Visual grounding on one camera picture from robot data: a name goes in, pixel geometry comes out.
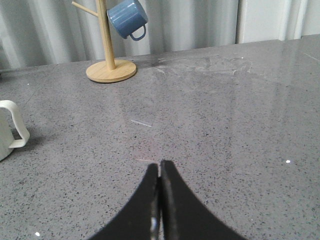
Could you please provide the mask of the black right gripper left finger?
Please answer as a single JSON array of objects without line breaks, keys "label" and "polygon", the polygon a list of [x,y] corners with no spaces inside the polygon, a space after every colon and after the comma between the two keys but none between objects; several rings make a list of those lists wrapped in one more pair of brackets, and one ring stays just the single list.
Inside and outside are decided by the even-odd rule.
[{"label": "black right gripper left finger", "polygon": [[157,240],[160,228],[158,165],[152,163],[121,211],[92,240]]}]

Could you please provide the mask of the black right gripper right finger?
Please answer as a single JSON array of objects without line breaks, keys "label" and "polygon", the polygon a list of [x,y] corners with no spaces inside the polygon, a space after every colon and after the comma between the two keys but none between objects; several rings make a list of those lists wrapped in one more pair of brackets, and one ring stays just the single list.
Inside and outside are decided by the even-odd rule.
[{"label": "black right gripper right finger", "polygon": [[161,162],[161,210],[166,240],[243,240],[215,217],[184,182],[175,164]]}]

